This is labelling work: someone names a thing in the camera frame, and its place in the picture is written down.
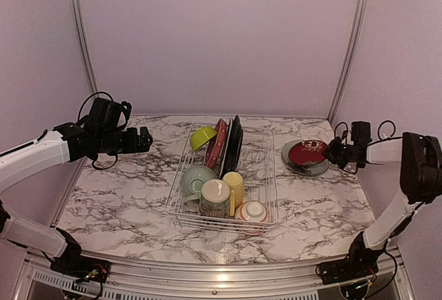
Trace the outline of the dark red floral plate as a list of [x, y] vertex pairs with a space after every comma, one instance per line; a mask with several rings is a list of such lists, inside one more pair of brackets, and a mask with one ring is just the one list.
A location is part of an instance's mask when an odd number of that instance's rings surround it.
[[328, 144], [320, 140], [303, 140], [289, 150], [289, 161], [299, 167], [312, 167], [325, 161]]

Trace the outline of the light blue floral plate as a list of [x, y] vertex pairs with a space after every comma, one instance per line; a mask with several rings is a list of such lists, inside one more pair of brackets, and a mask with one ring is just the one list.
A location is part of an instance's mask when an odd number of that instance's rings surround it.
[[289, 161], [288, 154], [290, 148], [301, 141], [303, 140], [292, 140], [286, 143], [282, 148], [282, 161], [284, 162], [285, 166], [288, 169], [292, 170], [294, 173], [300, 174], [301, 176], [319, 176], [325, 173], [329, 168], [329, 161], [327, 159], [325, 159], [325, 161], [320, 163], [319, 165], [312, 167], [299, 167]]

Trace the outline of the pink polka dot plate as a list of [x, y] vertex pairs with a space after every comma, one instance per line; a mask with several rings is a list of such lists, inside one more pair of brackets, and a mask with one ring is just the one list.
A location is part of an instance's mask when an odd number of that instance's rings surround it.
[[227, 137], [228, 125], [220, 118], [215, 126], [217, 134], [214, 138], [210, 139], [206, 148], [204, 165], [210, 169], [213, 169], [217, 163], [218, 158], [222, 152], [224, 141]]

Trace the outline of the red plate with teal flower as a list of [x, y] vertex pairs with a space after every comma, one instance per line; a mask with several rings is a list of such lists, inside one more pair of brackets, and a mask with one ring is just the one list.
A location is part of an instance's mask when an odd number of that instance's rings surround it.
[[225, 136], [225, 139], [224, 139], [224, 142], [223, 142], [222, 151], [221, 151], [221, 154], [220, 154], [219, 167], [218, 167], [218, 176], [221, 176], [221, 173], [222, 173], [224, 158], [225, 158], [225, 154], [226, 154], [226, 150], [227, 150], [227, 145], [228, 145], [228, 142], [229, 142], [229, 136], [230, 136], [230, 133], [231, 133], [232, 122], [233, 122], [233, 118], [230, 117], [229, 123], [227, 125], [227, 132], [226, 132], [226, 136]]

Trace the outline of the black striped cream plate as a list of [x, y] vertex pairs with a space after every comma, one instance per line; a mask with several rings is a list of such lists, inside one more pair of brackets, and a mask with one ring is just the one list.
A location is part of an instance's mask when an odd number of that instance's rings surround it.
[[227, 145], [222, 160], [221, 176], [237, 169], [243, 135], [244, 130], [240, 122], [240, 117], [239, 115], [236, 115], [229, 123]]

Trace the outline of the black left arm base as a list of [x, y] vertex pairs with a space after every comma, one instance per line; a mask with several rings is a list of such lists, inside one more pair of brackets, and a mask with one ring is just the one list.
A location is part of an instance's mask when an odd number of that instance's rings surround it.
[[60, 256], [55, 256], [50, 264], [52, 271], [73, 276], [77, 283], [84, 281], [106, 282], [110, 263], [81, 254], [80, 245], [67, 244]]

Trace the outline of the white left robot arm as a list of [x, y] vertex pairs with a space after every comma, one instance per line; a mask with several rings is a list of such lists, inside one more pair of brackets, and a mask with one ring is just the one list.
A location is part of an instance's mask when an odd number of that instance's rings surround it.
[[[1, 153], [1, 195], [11, 198], [12, 191], [23, 185], [31, 188], [36, 181], [38, 194], [45, 199], [61, 198], [60, 189], [68, 183], [56, 175], [66, 175], [69, 165], [84, 158], [96, 162], [99, 155], [117, 158], [122, 154], [147, 152], [153, 143], [151, 134], [140, 129], [85, 129], [73, 122], [45, 131], [40, 137]], [[1, 205], [1, 239], [26, 249], [46, 254], [51, 268], [82, 275], [92, 264], [82, 256], [81, 245], [67, 232], [50, 227], [35, 213]]]

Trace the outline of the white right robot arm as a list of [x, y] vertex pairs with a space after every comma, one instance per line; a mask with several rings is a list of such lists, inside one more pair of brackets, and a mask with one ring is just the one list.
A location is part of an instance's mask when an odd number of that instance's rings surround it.
[[340, 169], [349, 163], [401, 165], [399, 190], [381, 216], [356, 236], [345, 258], [318, 265], [323, 282], [331, 283], [369, 272], [388, 242], [410, 224], [417, 209], [441, 195], [441, 145], [434, 136], [411, 132], [361, 146], [346, 145], [334, 138], [323, 155]]

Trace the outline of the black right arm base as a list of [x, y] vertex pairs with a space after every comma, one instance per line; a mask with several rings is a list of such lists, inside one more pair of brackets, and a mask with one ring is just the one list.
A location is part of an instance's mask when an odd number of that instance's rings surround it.
[[316, 266], [315, 273], [319, 276], [324, 285], [341, 283], [359, 279], [365, 276], [374, 276], [378, 272], [377, 264], [365, 265], [361, 262], [351, 263], [350, 259], [326, 261]]

